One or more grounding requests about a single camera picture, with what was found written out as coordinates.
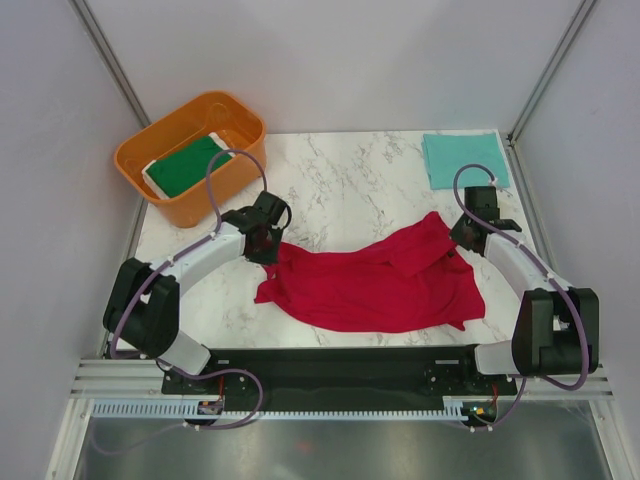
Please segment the red t shirt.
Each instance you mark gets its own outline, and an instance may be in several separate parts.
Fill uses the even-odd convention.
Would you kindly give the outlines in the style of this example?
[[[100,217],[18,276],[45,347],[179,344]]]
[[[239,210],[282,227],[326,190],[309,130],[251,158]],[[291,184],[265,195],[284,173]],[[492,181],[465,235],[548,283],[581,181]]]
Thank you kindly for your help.
[[[281,245],[255,301],[294,319],[345,333],[406,333],[484,317],[472,267],[436,212],[354,252]]]

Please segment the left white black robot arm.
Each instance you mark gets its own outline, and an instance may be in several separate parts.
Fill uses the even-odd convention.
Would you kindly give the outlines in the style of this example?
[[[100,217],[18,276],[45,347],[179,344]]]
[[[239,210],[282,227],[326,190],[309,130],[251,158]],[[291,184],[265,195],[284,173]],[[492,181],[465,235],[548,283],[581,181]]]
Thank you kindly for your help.
[[[216,230],[178,253],[152,263],[126,260],[118,271],[103,325],[112,337],[111,356],[120,339],[139,353],[184,375],[198,393],[219,382],[219,369],[205,346],[180,330],[181,296],[224,264],[239,258],[263,266],[277,262],[291,208],[281,198],[262,191],[254,204],[221,216]]]

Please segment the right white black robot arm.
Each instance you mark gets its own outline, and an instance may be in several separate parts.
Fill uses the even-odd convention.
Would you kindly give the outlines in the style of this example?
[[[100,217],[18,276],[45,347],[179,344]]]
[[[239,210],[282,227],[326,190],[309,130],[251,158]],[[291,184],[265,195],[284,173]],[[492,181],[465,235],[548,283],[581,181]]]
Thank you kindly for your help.
[[[482,344],[458,368],[467,392],[483,392],[494,375],[591,374],[599,364],[599,299],[576,288],[533,252],[512,219],[503,219],[493,186],[464,189],[463,215],[450,238],[490,262],[520,300],[510,340]]]

